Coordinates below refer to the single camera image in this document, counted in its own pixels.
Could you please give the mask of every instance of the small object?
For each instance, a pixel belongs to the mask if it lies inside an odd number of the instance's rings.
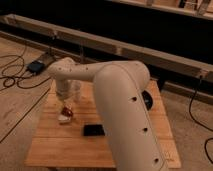
[[[40,61],[33,61],[27,66],[27,71],[37,75],[41,73],[44,70],[44,68],[45,65]]]
[[[143,100],[145,102],[147,110],[150,110],[153,106],[152,96],[147,91],[143,91],[142,96],[143,96]]]
[[[69,123],[72,117],[73,117],[72,110],[67,107],[63,107],[61,114],[58,116],[58,120],[60,124],[65,124]]]
[[[84,136],[104,136],[104,129],[101,124],[84,125]]]
[[[28,64],[27,71],[38,75],[54,61],[54,56],[44,53],[38,59]]]

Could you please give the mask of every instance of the concrete floor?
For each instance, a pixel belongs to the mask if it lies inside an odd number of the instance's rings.
[[[6,54],[20,54],[23,49],[23,45],[19,45],[14,42],[0,38],[0,56]],[[33,58],[36,58],[41,54],[33,48],[28,48],[25,58],[29,62]],[[5,59],[0,59],[0,66],[4,64]],[[23,107],[33,104],[22,100],[22,96],[26,94],[39,95],[39,92],[43,92],[49,87],[50,83],[43,85],[35,90],[27,90],[27,93],[18,88],[11,88],[5,92],[0,92],[0,106],[4,106],[4,101],[14,102],[22,101]],[[171,93],[167,90],[163,90],[162,98],[165,104],[167,115],[172,127],[172,131],[175,137],[176,145],[182,162],[181,169],[171,169],[174,171],[212,171],[213,165],[207,160],[204,154],[204,141],[209,137],[213,137],[213,133],[196,125],[189,117],[188,106],[190,99],[175,93]],[[42,106],[45,102],[45,98],[25,117],[25,119],[12,131],[12,133],[0,144],[0,170],[1,171],[47,171],[47,168],[33,168],[26,167],[24,161],[31,144],[33,134],[35,132],[37,123],[39,121],[39,115],[42,112]],[[193,113],[203,123],[212,126],[213,124],[213,106],[195,101],[193,104]],[[213,157],[213,142],[209,144],[209,152]],[[71,170],[67,168],[61,168],[59,170]]]

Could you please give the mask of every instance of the black device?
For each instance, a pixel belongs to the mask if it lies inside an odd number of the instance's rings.
[[[101,124],[87,124],[83,128],[84,136],[104,136],[104,129]]]
[[[54,56],[45,52],[38,59],[28,64],[27,71],[38,75],[54,61]]]

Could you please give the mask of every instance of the wooden plank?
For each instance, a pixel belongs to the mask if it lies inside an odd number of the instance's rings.
[[[49,167],[114,168],[115,164],[106,137],[82,136],[84,124],[101,123],[93,100],[92,84],[83,84],[82,99],[77,104],[72,103],[74,118],[66,125],[60,125],[57,121],[60,102],[55,96],[54,88],[53,84],[26,164]],[[147,91],[154,99],[154,105],[149,114],[162,151],[170,168],[180,168],[177,149],[155,81],[149,83]]]

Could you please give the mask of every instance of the floor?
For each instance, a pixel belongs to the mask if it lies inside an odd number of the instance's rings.
[[[0,38],[0,56],[8,54],[21,54],[23,45]],[[41,51],[27,48],[24,55],[26,63],[36,59]],[[0,58],[0,66],[11,59]],[[32,85],[44,80],[47,73],[42,73],[34,80],[26,81],[25,85]],[[30,90],[22,90],[16,86],[0,92],[0,138],[11,129],[17,120],[20,120],[36,100],[45,92],[51,84],[46,82],[40,87]],[[213,137],[213,133],[196,125],[189,117],[188,106],[189,97],[184,97],[165,89],[161,92],[167,115],[172,127],[177,148],[182,162],[181,169],[171,169],[174,171],[212,171],[213,165],[207,160],[204,154],[204,141]],[[0,143],[0,170],[1,171],[47,171],[47,168],[26,167],[24,161],[31,144],[31,140],[39,121],[39,115],[45,102],[43,98],[38,105],[17,125],[15,129]],[[193,113],[206,125],[212,126],[213,106],[195,101]],[[209,153],[213,157],[213,142],[208,145]]]

